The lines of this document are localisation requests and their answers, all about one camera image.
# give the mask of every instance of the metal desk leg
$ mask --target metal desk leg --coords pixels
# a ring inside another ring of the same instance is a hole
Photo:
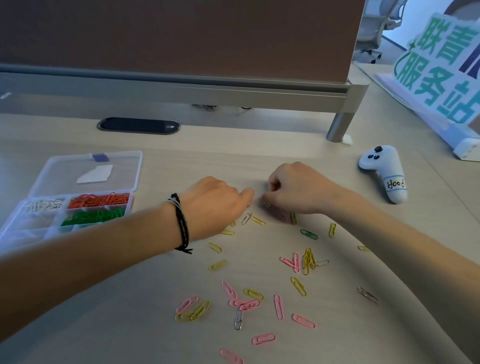
[[[327,133],[327,140],[340,143],[354,116],[354,112],[339,112],[335,114],[332,125],[330,125]]]

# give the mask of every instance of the plastic organizer box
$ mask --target plastic organizer box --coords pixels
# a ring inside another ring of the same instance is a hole
[[[99,216],[129,214],[141,165],[140,151],[50,158],[28,197],[19,202],[1,228],[0,254],[21,245],[101,223],[65,225],[78,221],[66,222],[78,211],[105,211],[97,212]],[[75,204],[75,201],[72,203],[72,200],[79,201],[81,195],[90,194],[104,196],[101,203],[104,205],[69,208],[83,205]],[[122,213],[112,212],[114,209],[121,209]]]

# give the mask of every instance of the black bracelet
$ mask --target black bracelet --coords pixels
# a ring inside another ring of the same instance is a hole
[[[179,227],[180,227],[182,243],[178,248],[175,248],[175,249],[180,250],[181,252],[192,254],[193,249],[187,249],[188,242],[190,240],[190,235],[188,233],[187,220],[185,219],[183,211],[181,210],[180,198],[178,197],[177,194],[173,194],[172,196],[170,196],[170,198],[167,201],[175,205],[175,211],[177,212],[177,220],[179,222]]]

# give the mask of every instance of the forearm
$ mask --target forearm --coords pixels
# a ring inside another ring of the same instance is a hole
[[[459,348],[480,361],[480,266],[348,192],[329,216],[372,250]]]
[[[179,245],[175,207],[164,203],[7,252],[0,256],[0,341],[75,294]]]

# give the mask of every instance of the hand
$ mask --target hand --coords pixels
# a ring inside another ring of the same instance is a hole
[[[253,189],[246,188],[239,194],[225,181],[205,177],[179,197],[190,241],[194,241],[221,233],[239,218],[250,205]]]
[[[268,178],[262,196],[266,203],[300,214],[326,214],[346,192],[312,167],[301,162],[282,164]]]

